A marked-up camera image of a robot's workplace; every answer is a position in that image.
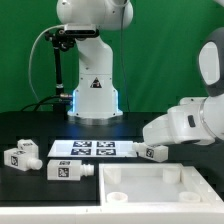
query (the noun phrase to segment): black tabletop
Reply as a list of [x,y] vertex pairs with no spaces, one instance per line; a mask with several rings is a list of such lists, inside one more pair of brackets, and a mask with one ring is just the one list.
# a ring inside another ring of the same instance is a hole
[[[160,114],[127,113],[119,123],[87,126],[69,122],[53,112],[6,112],[0,114],[0,206],[98,205],[99,163],[155,163],[143,158],[83,158],[95,166],[95,175],[78,182],[47,181],[48,152],[55,140],[130,140],[143,142],[143,127]],[[3,152],[20,139],[39,146],[43,168],[26,172],[4,165]],[[212,146],[172,145],[169,160],[194,166],[224,200],[224,144]]]

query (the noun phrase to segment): white plastic container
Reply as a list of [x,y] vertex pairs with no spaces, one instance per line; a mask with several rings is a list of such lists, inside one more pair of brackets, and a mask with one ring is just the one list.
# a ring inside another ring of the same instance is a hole
[[93,165],[82,165],[81,160],[50,160],[47,165],[48,180],[80,181],[81,176],[93,176]]
[[19,150],[24,150],[29,153],[33,153],[35,158],[39,158],[39,147],[31,139],[21,139],[17,142]]
[[43,165],[41,160],[34,157],[33,153],[18,150],[17,148],[9,149],[4,152],[4,163],[6,166],[22,171],[30,169],[39,170]]

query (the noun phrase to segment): green wall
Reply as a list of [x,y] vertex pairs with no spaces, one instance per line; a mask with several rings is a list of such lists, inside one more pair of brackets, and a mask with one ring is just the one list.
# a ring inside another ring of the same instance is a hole
[[[29,54],[36,37],[58,25],[57,0],[7,0],[0,7],[0,112],[35,102],[28,84]],[[185,96],[206,96],[197,70],[203,40],[224,25],[224,8],[212,0],[132,0],[134,20],[124,31],[124,60],[130,109],[164,112]],[[114,85],[127,110],[120,64],[120,33],[103,31],[114,51]],[[62,54],[67,92],[77,85],[77,50]],[[33,60],[39,98],[54,94],[51,44],[42,39]]]

